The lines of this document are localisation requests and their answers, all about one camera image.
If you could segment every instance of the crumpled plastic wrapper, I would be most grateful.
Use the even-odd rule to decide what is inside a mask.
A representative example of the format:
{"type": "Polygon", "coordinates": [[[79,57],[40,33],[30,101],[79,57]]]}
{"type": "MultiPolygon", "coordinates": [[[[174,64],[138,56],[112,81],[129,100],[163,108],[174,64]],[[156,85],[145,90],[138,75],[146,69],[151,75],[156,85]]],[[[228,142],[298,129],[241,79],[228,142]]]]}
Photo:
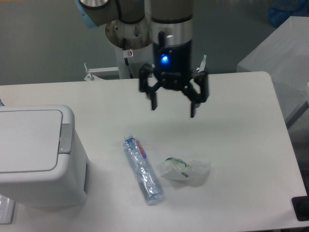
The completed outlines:
{"type": "Polygon", "coordinates": [[[192,180],[205,175],[211,168],[210,162],[192,160],[185,162],[182,159],[170,157],[157,165],[162,177],[170,180],[192,180]]]}

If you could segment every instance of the white tabletop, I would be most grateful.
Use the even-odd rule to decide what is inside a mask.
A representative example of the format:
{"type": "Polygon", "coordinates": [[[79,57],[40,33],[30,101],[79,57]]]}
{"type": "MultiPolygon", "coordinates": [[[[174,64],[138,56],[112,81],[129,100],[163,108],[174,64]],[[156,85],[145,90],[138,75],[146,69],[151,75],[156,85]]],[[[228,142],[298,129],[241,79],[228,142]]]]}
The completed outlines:
{"type": "Polygon", "coordinates": [[[181,92],[158,91],[158,108],[137,80],[1,86],[6,105],[65,104],[91,161],[88,200],[61,210],[18,204],[1,232],[231,232],[301,227],[291,198],[306,195],[276,94],[265,72],[210,76],[210,97],[189,118],[181,92]],[[204,182],[159,177],[165,199],[147,206],[123,153],[139,137],[155,166],[174,156],[211,161],[204,182]]]}

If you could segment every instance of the bottle cap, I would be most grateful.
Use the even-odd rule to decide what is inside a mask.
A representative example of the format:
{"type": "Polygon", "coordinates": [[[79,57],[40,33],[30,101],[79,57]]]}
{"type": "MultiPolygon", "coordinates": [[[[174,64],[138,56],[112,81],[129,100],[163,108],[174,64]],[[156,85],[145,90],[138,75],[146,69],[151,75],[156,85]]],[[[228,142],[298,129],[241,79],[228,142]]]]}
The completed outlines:
{"type": "Polygon", "coordinates": [[[128,138],[133,138],[133,135],[132,135],[132,134],[127,134],[127,135],[124,137],[124,140],[127,140],[128,138]]]}

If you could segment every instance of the bottle label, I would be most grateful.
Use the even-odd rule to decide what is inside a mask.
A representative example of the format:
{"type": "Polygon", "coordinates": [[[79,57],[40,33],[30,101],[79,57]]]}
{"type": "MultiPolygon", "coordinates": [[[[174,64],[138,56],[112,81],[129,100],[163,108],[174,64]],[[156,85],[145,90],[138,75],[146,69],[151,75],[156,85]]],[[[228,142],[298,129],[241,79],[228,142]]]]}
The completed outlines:
{"type": "Polygon", "coordinates": [[[145,153],[143,147],[141,146],[141,144],[140,144],[140,142],[138,140],[136,140],[136,145],[137,145],[138,149],[140,150],[141,155],[145,159],[147,157],[146,153],[145,153]]]}

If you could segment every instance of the water bottle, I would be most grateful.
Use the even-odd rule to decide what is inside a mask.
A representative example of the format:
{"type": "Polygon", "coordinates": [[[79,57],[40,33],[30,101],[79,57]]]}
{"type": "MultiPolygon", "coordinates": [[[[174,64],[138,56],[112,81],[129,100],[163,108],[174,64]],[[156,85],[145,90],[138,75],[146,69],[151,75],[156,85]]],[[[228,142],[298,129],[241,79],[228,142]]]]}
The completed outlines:
{"type": "Polygon", "coordinates": [[[153,205],[161,201],[163,191],[158,178],[148,162],[145,150],[140,141],[130,134],[124,137],[124,150],[130,162],[131,168],[140,185],[141,191],[148,204],[153,205]]]}

